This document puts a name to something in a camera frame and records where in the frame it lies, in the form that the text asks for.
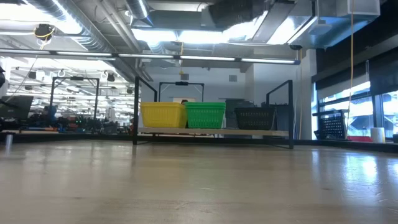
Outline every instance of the red object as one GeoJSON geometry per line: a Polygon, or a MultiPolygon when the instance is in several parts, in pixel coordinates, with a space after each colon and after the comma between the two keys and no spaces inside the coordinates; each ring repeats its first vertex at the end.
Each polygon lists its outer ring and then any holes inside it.
{"type": "Polygon", "coordinates": [[[373,142],[369,136],[348,136],[351,141],[373,142]]]}

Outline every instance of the green basket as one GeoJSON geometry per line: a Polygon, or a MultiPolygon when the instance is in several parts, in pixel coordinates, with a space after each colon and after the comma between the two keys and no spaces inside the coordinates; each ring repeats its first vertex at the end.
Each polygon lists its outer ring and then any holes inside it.
{"type": "Polygon", "coordinates": [[[225,103],[185,103],[188,127],[220,129],[223,125],[225,103]]]}

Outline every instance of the yellow basket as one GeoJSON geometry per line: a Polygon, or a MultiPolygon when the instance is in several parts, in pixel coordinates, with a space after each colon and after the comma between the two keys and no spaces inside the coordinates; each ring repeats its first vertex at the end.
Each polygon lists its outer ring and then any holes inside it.
{"type": "Polygon", "coordinates": [[[148,128],[185,128],[187,112],[180,103],[141,103],[144,126],[148,128]]]}

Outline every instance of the paper towel roll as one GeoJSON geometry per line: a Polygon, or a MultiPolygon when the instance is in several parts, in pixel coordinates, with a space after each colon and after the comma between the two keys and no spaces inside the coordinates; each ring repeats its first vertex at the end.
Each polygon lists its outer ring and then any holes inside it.
{"type": "Polygon", "coordinates": [[[386,134],[384,128],[371,128],[371,139],[375,143],[385,143],[386,134]]]}

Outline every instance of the wooden floor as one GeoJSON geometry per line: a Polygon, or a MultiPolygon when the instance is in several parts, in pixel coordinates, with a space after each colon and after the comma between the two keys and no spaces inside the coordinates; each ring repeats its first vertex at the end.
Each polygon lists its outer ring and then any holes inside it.
{"type": "Polygon", "coordinates": [[[0,223],[398,223],[398,157],[68,141],[0,155],[0,223]]]}

